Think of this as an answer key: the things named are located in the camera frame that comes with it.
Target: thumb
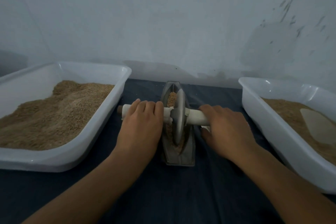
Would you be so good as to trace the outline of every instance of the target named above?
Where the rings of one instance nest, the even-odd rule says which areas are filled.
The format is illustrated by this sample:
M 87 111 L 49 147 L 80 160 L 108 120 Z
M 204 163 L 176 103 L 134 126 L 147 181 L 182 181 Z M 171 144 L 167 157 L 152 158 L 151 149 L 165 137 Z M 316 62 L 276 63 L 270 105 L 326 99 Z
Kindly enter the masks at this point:
M 201 136 L 208 145 L 211 144 L 212 135 L 206 128 L 201 128 Z

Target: dark blue tablecloth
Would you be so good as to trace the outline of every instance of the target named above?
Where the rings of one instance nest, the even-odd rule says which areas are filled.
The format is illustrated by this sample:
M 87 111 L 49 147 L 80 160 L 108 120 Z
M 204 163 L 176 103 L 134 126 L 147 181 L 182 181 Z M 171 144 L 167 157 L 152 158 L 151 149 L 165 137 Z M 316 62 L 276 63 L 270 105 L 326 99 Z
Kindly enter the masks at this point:
M 129 79 L 119 105 L 158 101 L 162 82 Z M 274 153 L 243 110 L 242 91 L 183 85 L 192 108 L 229 107 L 244 114 L 259 145 Z M 114 111 L 88 156 L 63 173 L 0 170 L 0 223 L 20 223 L 101 163 L 113 150 L 121 126 Z M 160 149 L 135 184 L 100 223 L 281 223 L 268 199 L 232 162 L 218 157 L 196 132 L 195 167 L 161 162 Z M 334 202 L 336 197 L 328 196 Z

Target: hand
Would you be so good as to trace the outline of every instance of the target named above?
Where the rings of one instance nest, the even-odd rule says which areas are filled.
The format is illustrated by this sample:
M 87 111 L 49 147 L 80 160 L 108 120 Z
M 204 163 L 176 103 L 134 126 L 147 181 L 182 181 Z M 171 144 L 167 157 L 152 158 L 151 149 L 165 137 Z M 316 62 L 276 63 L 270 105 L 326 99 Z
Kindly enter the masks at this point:
M 163 103 L 137 99 L 123 120 L 115 150 L 147 165 L 156 152 L 162 127 Z
M 235 162 L 246 150 L 258 146 L 241 112 L 218 105 L 202 105 L 199 109 L 208 118 L 211 127 L 211 133 L 202 129 L 202 137 L 218 155 Z

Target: person's left hand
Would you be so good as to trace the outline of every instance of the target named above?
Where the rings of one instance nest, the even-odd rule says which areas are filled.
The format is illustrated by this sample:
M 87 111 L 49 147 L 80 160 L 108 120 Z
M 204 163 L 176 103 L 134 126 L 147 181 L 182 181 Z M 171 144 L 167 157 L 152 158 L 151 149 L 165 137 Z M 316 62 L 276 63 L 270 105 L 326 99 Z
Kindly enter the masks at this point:
M 135 100 L 129 108 L 115 150 L 144 165 L 153 158 L 163 127 L 163 103 Z

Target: coarse brown grain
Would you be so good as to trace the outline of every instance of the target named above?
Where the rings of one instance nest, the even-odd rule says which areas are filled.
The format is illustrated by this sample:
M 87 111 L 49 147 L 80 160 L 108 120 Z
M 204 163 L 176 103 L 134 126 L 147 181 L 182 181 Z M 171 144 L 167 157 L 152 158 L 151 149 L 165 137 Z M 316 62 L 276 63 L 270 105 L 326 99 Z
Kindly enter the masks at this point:
M 114 85 L 62 81 L 46 99 L 23 103 L 0 119 L 0 147 L 49 150 L 82 131 Z
M 176 96 L 177 94 L 175 92 L 171 92 L 168 97 L 167 101 L 167 107 L 174 107 L 175 102 L 176 102 Z M 179 145 L 175 145 L 173 142 L 173 125 L 166 124 L 166 134 L 169 142 L 174 146 L 175 150 L 180 153 L 182 148 L 183 148 L 183 143 L 184 143 L 184 131 L 182 134 L 181 141 Z
M 324 144 L 316 141 L 310 134 L 306 122 L 300 110 L 302 108 L 313 110 L 312 108 L 296 102 L 283 99 L 263 100 L 298 133 L 318 154 L 330 163 L 336 165 L 336 145 Z

